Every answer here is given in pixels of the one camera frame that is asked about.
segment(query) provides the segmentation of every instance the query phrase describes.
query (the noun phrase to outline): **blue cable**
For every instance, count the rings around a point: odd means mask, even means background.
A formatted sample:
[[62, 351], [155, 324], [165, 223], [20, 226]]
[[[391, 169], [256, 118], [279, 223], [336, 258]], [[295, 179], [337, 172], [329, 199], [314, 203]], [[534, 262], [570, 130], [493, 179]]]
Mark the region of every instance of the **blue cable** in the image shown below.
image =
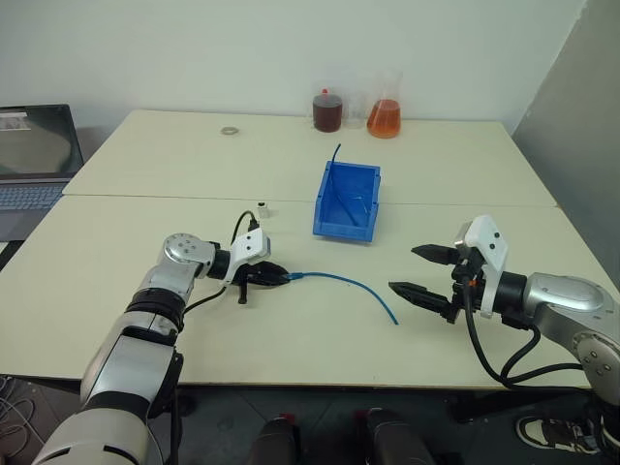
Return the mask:
[[353, 279], [349, 279], [349, 278], [345, 278], [343, 276], [338, 276], [336, 274], [329, 274], [329, 273], [321, 273], [319, 271], [309, 271], [307, 273], [304, 272], [297, 272], [297, 273], [289, 273], [286, 275], [287, 278], [289, 278], [291, 281], [294, 281], [295, 279], [301, 279], [301, 278], [305, 278], [306, 276], [323, 276], [324, 278], [332, 278], [332, 279], [337, 279], [339, 281], [344, 281], [345, 283], [350, 283], [350, 284], [354, 284], [356, 286], [361, 287], [362, 289], [365, 289], [366, 291], [368, 291], [369, 293], [371, 293], [373, 296], [375, 296], [375, 298], [377, 300], [379, 300], [379, 302], [384, 306], [384, 308], [387, 311], [387, 314], [389, 315], [389, 317], [391, 318], [391, 320], [394, 322], [395, 325], [398, 325], [398, 320], [396, 320], [396, 317], [394, 317], [394, 314], [391, 313], [391, 310], [389, 310], [388, 305], [384, 302], [384, 300], [382, 298], [379, 297], [379, 295], [377, 293], [375, 293], [372, 289], [370, 289], [368, 286], [366, 286], [365, 284], [361, 284], [358, 281], [355, 281]]

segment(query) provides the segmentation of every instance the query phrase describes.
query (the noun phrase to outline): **silver robotic arm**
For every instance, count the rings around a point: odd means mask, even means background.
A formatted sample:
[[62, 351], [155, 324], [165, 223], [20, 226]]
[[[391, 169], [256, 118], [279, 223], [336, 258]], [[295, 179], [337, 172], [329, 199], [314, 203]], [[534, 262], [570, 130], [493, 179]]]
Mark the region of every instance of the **silver robotic arm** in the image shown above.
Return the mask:
[[80, 386], [81, 410], [51, 435], [34, 464], [141, 464], [146, 420], [170, 403], [183, 364], [174, 347], [194, 280], [233, 282], [244, 264], [268, 257], [261, 228], [240, 235], [230, 251], [215, 242], [169, 236], [125, 313], [88, 365]]
[[[461, 309], [467, 312], [467, 307], [486, 318], [500, 314], [505, 325], [539, 331], [567, 349], [583, 368], [592, 390], [609, 406], [612, 414], [605, 434], [613, 429], [613, 436], [608, 439], [620, 447], [620, 307], [605, 289], [570, 276], [534, 273], [526, 277], [506, 272], [508, 245], [486, 215], [464, 225], [453, 248], [429, 244], [412, 252], [434, 263], [454, 265], [452, 299], [412, 283], [389, 283], [397, 294], [440, 313], [450, 323], [454, 323]], [[480, 345], [474, 345], [486, 369], [490, 365], [481, 356]], [[498, 375], [490, 371], [505, 386], [516, 387], [508, 373]]]

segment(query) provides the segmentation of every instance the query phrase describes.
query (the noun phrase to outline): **table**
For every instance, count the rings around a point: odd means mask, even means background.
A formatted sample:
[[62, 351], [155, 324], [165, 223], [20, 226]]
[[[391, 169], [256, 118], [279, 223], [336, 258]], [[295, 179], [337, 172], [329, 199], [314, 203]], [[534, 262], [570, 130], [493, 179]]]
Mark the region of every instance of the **table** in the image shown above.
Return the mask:
[[498, 122], [403, 121], [397, 138], [376, 139], [302, 117], [149, 110], [133, 111], [64, 192], [313, 202], [338, 142], [339, 161], [381, 167], [383, 204], [555, 205]]
[[[156, 263], [164, 238], [186, 232], [225, 246], [248, 206], [251, 201], [63, 198], [0, 273], [0, 372], [80, 378]], [[312, 202], [274, 201], [270, 207], [272, 216], [262, 226], [271, 237], [271, 260], [289, 271], [326, 271], [364, 282], [386, 300], [400, 325], [370, 294], [333, 280], [308, 277], [277, 289], [250, 289], [244, 306], [231, 289], [188, 315], [178, 340], [184, 383], [496, 387], [476, 359], [462, 317], [449, 325], [388, 288], [390, 280], [409, 280], [447, 294], [450, 269], [409, 250], [450, 244], [462, 223], [482, 213], [493, 215], [511, 247], [508, 270], [583, 276], [618, 298], [558, 208], [383, 204], [375, 239], [364, 245], [313, 236]], [[197, 281], [192, 298], [216, 289], [214, 280]], [[496, 367], [529, 338], [499, 318], [477, 321]], [[23, 344], [25, 339], [38, 342]], [[543, 340], [519, 366], [561, 361], [572, 358]], [[587, 386], [578, 372], [538, 382]]]

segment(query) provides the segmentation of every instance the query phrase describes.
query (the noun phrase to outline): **shoe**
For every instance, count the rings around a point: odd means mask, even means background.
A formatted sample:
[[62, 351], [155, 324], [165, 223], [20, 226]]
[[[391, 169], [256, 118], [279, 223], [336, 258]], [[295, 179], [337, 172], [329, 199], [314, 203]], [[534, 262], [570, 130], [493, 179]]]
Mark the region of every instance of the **shoe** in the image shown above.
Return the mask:
[[599, 453], [594, 436], [586, 435], [581, 426], [560, 419], [520, 418], [516, 434], [528, 446], [594, 455]]

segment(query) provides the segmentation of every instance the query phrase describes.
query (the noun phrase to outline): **black connector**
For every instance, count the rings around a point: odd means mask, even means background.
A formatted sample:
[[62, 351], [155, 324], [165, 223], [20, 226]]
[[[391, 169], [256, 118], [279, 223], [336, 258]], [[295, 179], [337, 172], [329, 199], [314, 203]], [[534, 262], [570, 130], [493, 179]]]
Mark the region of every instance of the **black connector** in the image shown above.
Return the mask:
[[261, 225], [259, 224], [258, 221], [256, 221], [256, 218], [254, 217], [250, 218], [250, 226], [248, 227], [248, 232], [257, 230], [260, 227]]

